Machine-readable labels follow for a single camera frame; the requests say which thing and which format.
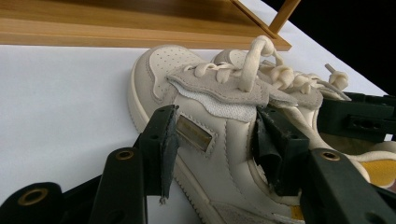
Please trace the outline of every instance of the white table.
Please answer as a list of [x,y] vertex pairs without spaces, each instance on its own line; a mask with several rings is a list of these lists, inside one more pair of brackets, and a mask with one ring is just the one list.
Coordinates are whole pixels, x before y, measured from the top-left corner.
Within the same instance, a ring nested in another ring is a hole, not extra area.
[[[242,2],[267,24],[276,14],[260,0]],[[345,91],[386,94],[290,22],[279,34],[292,45],[280,54],[295,70],[327,80],[329,63],[349,74]],[[127,83],[146,50],[0,46],[0,203],[38,182],[72,189],[100,175],[111,151],[134,144]],[[219,52],[194,51],[208,60]],[[148,197],[150,224],[200,223],[176,182],[170,194],[162,206]]]

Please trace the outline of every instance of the wooden board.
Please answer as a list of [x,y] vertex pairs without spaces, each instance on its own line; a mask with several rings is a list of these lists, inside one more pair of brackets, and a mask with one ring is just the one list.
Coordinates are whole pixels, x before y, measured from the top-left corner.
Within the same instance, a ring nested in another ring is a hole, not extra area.
[[0,44],[248,49],[258,35],[291,47],[237,0],[0,2]]

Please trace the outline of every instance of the white sneaker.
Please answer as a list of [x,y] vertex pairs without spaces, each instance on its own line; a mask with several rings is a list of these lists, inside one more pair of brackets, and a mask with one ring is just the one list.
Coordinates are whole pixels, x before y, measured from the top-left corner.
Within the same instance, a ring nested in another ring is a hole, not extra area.
[[142,132],[153,112],[178,105],[175,177],[205,223],[304,223],[299,197],[279,197],[251,153],[256,106],[297,100],[231,64],[159,46],[134,64],[128,102]]
[[[270,63],[267,60],[260,62],[261,56],[274,56],[276,63]],[[396,179],[396,142],[376,144],[318,133],[317,118],[323,100],[322,96],[328,99],[350,101],[349,97],[342,92],[347,86],[347,74],[334,71],[326,64],[332,74],[329,82],[325,82],[315,74],[293,71],[284,64],[274,45],[265,36],[256,38],[248,53],[238,49],[225,49],[214,57],[212,62],[231,63],[243,71],[257,72],[260,79],[295,97],[298,100],[298,106],[274,105],[281,108],[290,122],[311,140],[311,149],[326,147],[347,153],[346,156],[367,181],[382,188],[393,185]]]

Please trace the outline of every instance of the white shoelace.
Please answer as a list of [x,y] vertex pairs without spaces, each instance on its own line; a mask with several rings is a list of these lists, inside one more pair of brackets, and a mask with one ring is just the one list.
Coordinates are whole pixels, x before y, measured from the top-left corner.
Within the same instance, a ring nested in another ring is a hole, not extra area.
[[[276,63],[270,63],[266,60],[261,63],[261,56],[274,56]],[[261,35],[251,43],[242,69],[230,63],[200,63],[196,66],[187,65],[184,71],[194,69],[194,75],[202,77],[207,69],[216,70],[216,81],[219,83],[227,82],[229,77],[239,77],[239,90],[251,92],[257,77],[257,71],[263,68],[270,68],[271,72],[267,75],[271,78],[272,85],[276,89],[285,90],[287,88],[300,87],[301,93],[308,94],[311,91],[311,87],[318,89],[328,88],[343,95],[342,90],[347,86],[347,74],[335,71],[329,64],[325,66],[332,73],[329,82],[323,81],[316,74],[304,74],[294,71],[291,67],[284,64],[273,42],[267,36]]]
[[[266,60],[261,63],[261,56],[274,56],[276,63],[273,64]],[[332,73],[328,82],[330,86],[324,84],[325,81],[316,74],[304,74],[286,66],[283,59],[277,53],[272,41],[268,37],[261,35],[252,42],[250,51],[247,53],[241,75],[241,78],[245,81],[240,83],[239,89],[242,91],[251,91],[257,70],[267,67],[271,68],[269,77],[273,81],[273,86],[279,90],[301,87],[301,92],[307,94],[310,92],[311,87],[326,87],[334,91],[342,91],[347,86],[347,74],[335,71],[329,64],[325,66]]]

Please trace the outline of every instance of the rectangular metal badge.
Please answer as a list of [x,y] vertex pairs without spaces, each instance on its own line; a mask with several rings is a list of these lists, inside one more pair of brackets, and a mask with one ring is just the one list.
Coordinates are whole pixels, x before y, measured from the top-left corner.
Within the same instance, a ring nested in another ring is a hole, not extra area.
[[212,135],[210,135],[210,133],[206,132],[204,129],[181,115],[177,121],[177,133],[185,138],[190,144],[198,147],[204,152],[206,152],[207,147],[212,140]]

